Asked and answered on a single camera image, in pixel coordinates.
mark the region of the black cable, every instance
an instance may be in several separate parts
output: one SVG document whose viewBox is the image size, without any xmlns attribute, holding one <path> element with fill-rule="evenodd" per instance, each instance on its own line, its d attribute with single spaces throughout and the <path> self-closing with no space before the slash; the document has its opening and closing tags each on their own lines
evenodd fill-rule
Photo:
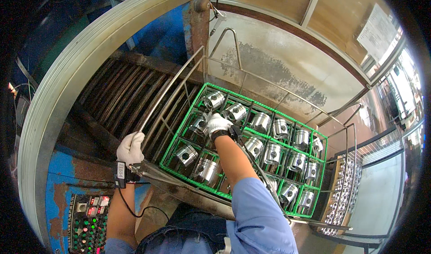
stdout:
<svg viewBox="0 0 431 254">
<path fill-rule="evenodd" d="M 121 198 L 123 199 L 123 202 L 124 202 L 124 204 L 126 205 L 127 209 L 129 209 L 130 214 L 132 214 L 134 217 L 140 218 L 140 217 L 142 217 L 142 216 L 143 216 L 143 214 L 145 213 L 145 210 L 146 210 L 146 209 L 148 209 L 148 208 L 156 208 L 156 209 L 160 210 L 160 211 L 165 215 L 166 219 L 169 221 L 169 217 L 168 217 L 168 215 L 167 215 L 167 214 L 166 214 L 162 209 L 160 209 L 160 208 L 158 208 L 158 207 L 155 207 L 155 206 L 147 206 L 146 208 L 144 208 L 144 209 L 143 209 L 142 214 L 141 214 L 140 216 L 136 215 L 136 214 L 132 211 L 132 209 L 130 209 L 129 205 L 127 204 L 127 202 L 126 202 L 126 200 L 125 200 L 125 198 L 124 198 L 123 194 L 121 193 L 121 189 L 120 189 L 120 188 L 118 189 L 118 192 L 120 193 L 120 196 L 121 196 Z"/>
</svg>

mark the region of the aluminum piston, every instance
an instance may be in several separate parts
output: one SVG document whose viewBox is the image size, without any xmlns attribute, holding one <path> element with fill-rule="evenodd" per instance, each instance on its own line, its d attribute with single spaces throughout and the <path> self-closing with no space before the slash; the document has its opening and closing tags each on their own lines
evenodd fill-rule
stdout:
<svg viewBox="0 0 431 254">
<path fill-rule="evenodd" d="M 208 129 L 205 127 L 207 122 L 204 116 L 198 116 L 195 121 L 190 125 L 190 130 L 199 136 L 208 136 Z"/>
<path fill-rule="evenodd" d="M 305 172 L 305 179 L 315 180 L 317 175 L 317 163 L 307 163 L 305 165 Z"/>
<path fill-rule="evenodd" d="M 197 159 L 198 154 L 197 151 L 191 145 L 187 145 L 181 147 L 178 150 L 176 156 L 183 163 L 183 165 L 187 167 Z"/>
<path fill-rule="evenodd" d="M 275 178 L 272 178 L 272 177 L 269 177 L 269 176 L 267 176 L 267 178 L 268 178 L 268 181 L 271 184 L 271 186 L 274 188 L 274 190 L 277 191 L 277 189 L 278 189 L 278 182 L 277 182 L 277 180 Z"/>
<path fill-rule="evenodd" d="M 275 139 L 288 139 L 288 124 L 284 119 L 276 119 L 272 123 L 272 135 Z"/>
<path fill-rule="evenodd" d="M 259 112 L 251 120 L 250 127 L 260 133 L 266 133 L 270 121 L 271 118 L 267 114 Z"/>
<path fill-rule="evenodd" d="M 294 152 L 289 157 L 288 167 L 289 170 L 292 170 L 294 172 L 301 172 L 304 169 L 305 159 L 306 155 Z"/>
<path fill-rule="evenodd" d="M 222 106 L 224 95 L 220 91 L 211 92 L 203 97 L 202 101 L 208 110 L 216 110 Z"/>
<path fill-rule="evenodd" d="M 245 142 L 245 148 L 252 154 L 254 160 L 262 153 L 263 143 L 256 137 L 250 137 Z"/>
<path fill-rule="evenodd" d="M 297 129 L 295 131 L 294 146 L 299 148 L 307 147 L 309 144 L 309 136 L 310 133 L 308 131 L 303 129 Z"/>
<path fill-rule="evenodd" d="M 212 160 L 201 158 L 199 164 L 197 165 L 194 175 L 196 179 L 200 181 L 211 182 L 216 175 L 217 163 Z"/>
<path fill-rule="evenodd" d="M 247 115 L 247 110 L 242 104 L 235 103 L 223 110 L 221 115 L 233 123 L 238 123 Z"/>
<path fill-rule="evenodd" d="M 263 163 L 270 165 L 278 165 L 281 158 L 281 146 L 278 144 L 268 144 L 265 151 Z"/>
<path fill-rule="evenodd" d="M 301 199 L 299 200 L 298 206 L 304 208 L 310 208 L 311 202 L 313 201 L 314 192 L 304 191 L 301 195 Z"/>
<path fill-rule="evenodd" d="M 287 203 L 291 203 L 298 194 L 298 188 L 292 183 L 285 183 L 281 187 L 280 198 Z"/>
</svg>

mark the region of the control panel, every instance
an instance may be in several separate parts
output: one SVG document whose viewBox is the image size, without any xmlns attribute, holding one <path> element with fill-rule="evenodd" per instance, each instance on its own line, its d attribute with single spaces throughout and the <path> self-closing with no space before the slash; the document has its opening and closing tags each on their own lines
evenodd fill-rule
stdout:
<svg viewBox="0 0 431 254">
<path fill-rule="evenodd" d="M 72 195 L 68 216 L 69 253 L 105 253 L 111 198 L 112 195 Z"/>
</svg>

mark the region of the green metal rack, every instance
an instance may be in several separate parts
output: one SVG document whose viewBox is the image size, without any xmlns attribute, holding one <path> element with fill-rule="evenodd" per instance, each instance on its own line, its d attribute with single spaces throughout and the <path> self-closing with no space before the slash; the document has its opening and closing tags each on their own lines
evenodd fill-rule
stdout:
<svg viewBox="0 0 431 254">
<path fill-rule="evenodd" d="M 223 105 L 216 111 L 213 111 L 213 113 L 214 112 L 219 113 L 220 111 L 224 110 L 225 107 L 227 107 L 227 105 L 231 105 L 235 102 L 239 102 L 245 106 L 247 111 L 246 117 L 237 124 L 240 127 L 240 130 L 242 131 L 243 136 L 245 138 L 254 136 L 260 139 L 264 143 L 265 147 L 267 146 L 267 144 L 278 144 L 281 146 L 282 156 L 278 167 L 276 167 L 276 169 L 273 168 L 271 170 L 269 170 L 269 165 L 266 165 L 266 167 L 262 167 L 262 166 L 261 167 L 266 171 L 268 177 L 272 177 L 277 181 L 278 195 L 280 194 L 280 191 L 284 182 L 293 183 L 298 187 L 298 195 L 296 196 L 296 200 L 293 206 L 289 206 L 289 207 L 286 206 L 284 208 L 286 213 L 290 216 L 310 218 L 313 215 L 316 202 L 321 190 L 323 171 L 325 170 L 326 152 L 328 148 L 328 137 L 318 132 L 317 130 L 307 126 L 306 124 L 301 123 L 298 120 L 283 114 L 278 110 L 275 110 L 271 107 L 268 107 L 262 103 L 259 103 L 253 99 L 250 99 L 238 93 L 218 87 L 217 85 L 205 83 L 202 86 L 199 93 L 197 94 L 197 97 L 194 99 L 188 112 L 186 113 L 186 116 L 181 122 L 179 128 L 176 130 L 174 137 L 171 140 L 171 143 L 169 144 L 166 152 L 164 153 L 164 156 L 161 159 L 159 164 L 160 167 L 163 170 L 167 171 L 168 173 L 180 178 L 181 180 L 188 182 L 189 184 L 192 184 L 202 190 L 210 192 L 213 195 L 217 195 L 228 201 L 232 199 L 232 195 L 230 194 L 230 192 L 225 193 L 220 191 L 220 187 L 225 179 L 225 175 L 222 171 L 218 174 L 218 177 L 215 179 L 216 182 L 212 182 L 212 184 L 209 184 L 208 182 L 199 183 L 193 180 L 192 176 L 186 176 L 185 174 L 183 174 L 184 172 L 181 171 L 181 168 L 178 165 L 172 166 L 175 153 L 183 145 L 191 145 L 199 153 L 199 156 L 197 157 L 197 160 L 194 166 L 197 165 L 200 158 L 203 157 L 204 155 L 210 156 L 213 161 L 218 160 L 217 151 L 210 140 L 204 141 L 202 138 L 199 138 L 198 136 L 188 135 L 189 134 L 188 128 L 190 127 L 191 122 L 196 118 L 196 116 L 200 113 L 208 112 L 206 107 L 203 105 L 203 102 L 201 99 L 202 99 L 202 96 L 205 96 L 212 91 L 220 91 L 223 93 L 225 97 L 225 101 Z M 274 139 L 271 136 L 272 128 L 268 128 L 268 131 L 266 133 L 260 133 L 251 129 L 250 121 L 253 118 L 253 114 L 257 112 L 263 112 L 270 116 L 271 118 L 270 126 L 272 126 L 272 122 L 275 119 L 285 119 L 288 122 L 288 128 L 290 131 L 289 139 L 284 139 L 281 141 Z M 307 131 L 310 132 L 310 141 L 312 141 L 316 137 L 319 137 L 325 145 L 325 150 L 321 151 L 319 155 L 314 155 L 312 153 L 311 142 L 310 142 L 309 148 L 307 149 L 307 152 L 304 152 L 295 148 L 293 146 L 294 131 L 298 128 L 306 129 Z M 307 184 L 307 182 L 305 181 L 303 176 L 301 176 L 301 174 L 287 169 L 287 165 L 285 165 L 285 163 L 288 161 L 289 155 L 293 151 L 306 155 L 306 157 L 308 158 L 308 161 L 312 160 L 313 162 L 318 164 L 316 179 L 314 181 L 309 182 L 310 184 Z M 261 165 L 262 158 L 263 158 L 263 154 L 261 154 L 261 156 L 258 157 L 258 159 L 256 160 L 258 165 Z M 310 207 L 309 210 L 306 210 L 306 212 L 304 208 L 300 210 L 300 212 L 298 212 L 299 199 L 301 198 L 301 195 L 304 191 L 311 191 L 314 193 L 312 206 Z"/>
</svg>

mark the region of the hand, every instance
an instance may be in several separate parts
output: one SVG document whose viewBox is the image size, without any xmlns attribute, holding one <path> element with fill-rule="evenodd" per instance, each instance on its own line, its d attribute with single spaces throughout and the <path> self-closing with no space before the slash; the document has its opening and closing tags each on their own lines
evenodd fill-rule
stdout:
<svg viewBox="0 0 431 254">
<path fill-rule="evenodd" d="M 209 133 L 209 137 L 211 138 L 211 135 L 218 130 L 225 130 L 227 131 L 228 128 L 230 128 L 233 125 L 232 122 L 230 122 L 229 120 L 223 118 L 222 116 L 220 116 L 219 113 L 215 113 L 213 114 L 213 116 L 211 116 L 211 118 L 208 120 L 207 123 L 207 130 Z"/>
<path fill-rule="evenodd" d="M 144 159 L 141 151 L 141 143 L 144 138 L 144 133 L 134 132 L 127 135 L 118 146 L 117 160 L 124 161 L 127 168 L 129 164 L 141 163 Z"/>
</svg>

